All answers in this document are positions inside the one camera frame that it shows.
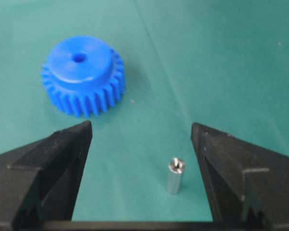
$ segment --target gear center hole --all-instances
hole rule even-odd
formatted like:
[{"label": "gear center hole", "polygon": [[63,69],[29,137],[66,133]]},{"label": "gear center hole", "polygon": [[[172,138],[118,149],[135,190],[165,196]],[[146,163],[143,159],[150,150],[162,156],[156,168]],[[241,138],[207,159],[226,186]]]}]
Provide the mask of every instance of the gear center hole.
[{"label": "gear center hole", "polygon": [[73,61],[76,63],[82,63],[87,59],[87,55],[84,53],[76,53],[73,55]]}]

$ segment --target plastic gear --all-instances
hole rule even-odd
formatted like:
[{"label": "plastic gear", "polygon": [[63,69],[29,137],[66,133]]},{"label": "plastic gear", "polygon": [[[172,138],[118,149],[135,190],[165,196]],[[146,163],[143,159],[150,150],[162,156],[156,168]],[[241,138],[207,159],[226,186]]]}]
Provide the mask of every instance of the plastic gear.
[{"label": "plastic gear", "polygon": [[52,103],[76,117],[106,112],[121,100],[125,88],[120,55],[105,42],[89,36],[72,37],[57,44],[41,75]]}]

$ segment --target teal surface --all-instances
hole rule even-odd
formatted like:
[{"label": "teal surface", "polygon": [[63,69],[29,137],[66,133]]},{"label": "teal surface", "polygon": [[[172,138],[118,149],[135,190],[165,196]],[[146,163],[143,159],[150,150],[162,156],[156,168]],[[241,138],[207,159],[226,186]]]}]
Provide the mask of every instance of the teal surface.
[{"label": "teal surface", "polygon": [[[289,0],[0,1],[0,153],[85,120],[56,110],[39,74],[75,35],[120,53],[126,93],[91,117],[74,220],[211,220],[195,121],[289,156]],[[186,172],[171,196],[174,156]]]}]

